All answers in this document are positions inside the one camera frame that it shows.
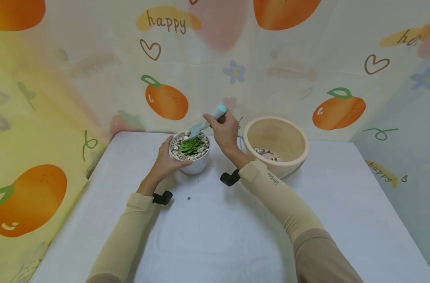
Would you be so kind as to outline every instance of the white flower pot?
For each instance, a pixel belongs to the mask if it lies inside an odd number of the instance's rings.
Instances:
[[[179,137],[184,135],[184,131],[175,134],[173,137],[173,140],[171,140],[170,146],[169,146],[169,155],[173,157],[175,160],[179,160],[176,156],[173,155],[173,141],[175,139],[178,139]],[[207,163],[209,162],[209,152],[210,152],[210,140],[207,137],[207,140],[209,141],[209,149],[207,150],[206,154],[198,158],[197,160],[194,160],[193,163],[189,166],[180,168],[184,173],[187,173],[188,175],[196,175],[198,173],[201,173],[204,168],[206,167]]]

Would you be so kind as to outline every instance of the light blue handle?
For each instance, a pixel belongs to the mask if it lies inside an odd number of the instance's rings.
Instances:
[[[218,120],[221,116],[223,116],[224,113],[226,113],[226,111],[226,106],[224,106],[223,104],[219,104],[217,107],[215,107],[212,113],[210,113],[210,115],[212,115],[215,120]],[[202,123],[201,130],[206,129],[207,127],[209,127],[209,125],[209,122],[205,121],[204,123]]]

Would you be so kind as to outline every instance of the black wrist strap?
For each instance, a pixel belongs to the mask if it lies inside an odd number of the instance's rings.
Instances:
[[[165,191],[162,196],[159,194],[153,194],[152,197],[154,198],[152,203],[167,205],[171,200],[171,197],[173,197],[173,194],[170,191]]]
[[[239,176],[239,170],[238,169],[235,170],[231,175],[229,175],[229,173],[227,173],[227,172],[224,172],[220,177],[220,181],[222,181],[228,187],[231,187],[233,184],[235,184],[240,179],[241,179],[241,177]]]

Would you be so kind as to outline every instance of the white tablecloth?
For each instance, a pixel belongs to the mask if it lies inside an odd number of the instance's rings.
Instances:
[[[114,137],[31,283],[84,282],[166,137]],[[174,196],[154,213],[132,281],[295,282],[286,233],[240,182],[222,184],[221,174],[235,168],[210,138],[202,173],[179,171],[159,186]],[[311,141],[306,162],[283,181],[313,208],[364,282],[430,283],[430,267],[354,144]]]

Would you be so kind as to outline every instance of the green succulent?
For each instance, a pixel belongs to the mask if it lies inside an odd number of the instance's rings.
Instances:
[[[191,140],[184,140],[180,145],[180,151],[185,155],[197,154],[198,149],[203,146],[204,143],[201,142],[200,138],[194,138]]]

